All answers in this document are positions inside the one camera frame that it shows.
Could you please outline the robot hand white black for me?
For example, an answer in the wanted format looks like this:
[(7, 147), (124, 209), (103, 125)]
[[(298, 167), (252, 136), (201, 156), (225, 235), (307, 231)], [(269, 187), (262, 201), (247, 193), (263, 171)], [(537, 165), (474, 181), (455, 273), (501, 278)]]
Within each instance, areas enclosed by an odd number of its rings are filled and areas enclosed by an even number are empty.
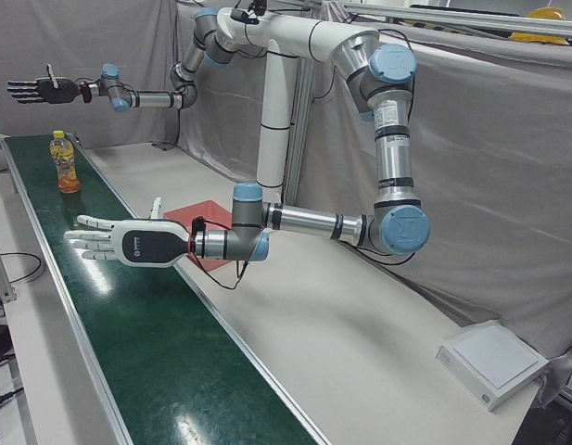
[(160, 197), (155, 198), (147, 219), (113, 221), (80, 215), (77, 221), (88, 228), (67, 231), (64, 237), (88, 260), (168, 268), (191, 251), (190, 234), (185, 227), (162, 217)]

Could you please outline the robot hand black white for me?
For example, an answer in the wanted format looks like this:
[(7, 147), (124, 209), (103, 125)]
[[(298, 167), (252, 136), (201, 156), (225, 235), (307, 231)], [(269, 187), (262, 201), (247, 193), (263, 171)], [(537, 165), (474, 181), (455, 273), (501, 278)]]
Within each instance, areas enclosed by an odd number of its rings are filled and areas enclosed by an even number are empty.
[(50, 63), (46, 76), (33, 81), (8, 81), (6, 90), (20, 104), (67, 104), (81, 95), (80, 86), (69, 78), (57, 77)]

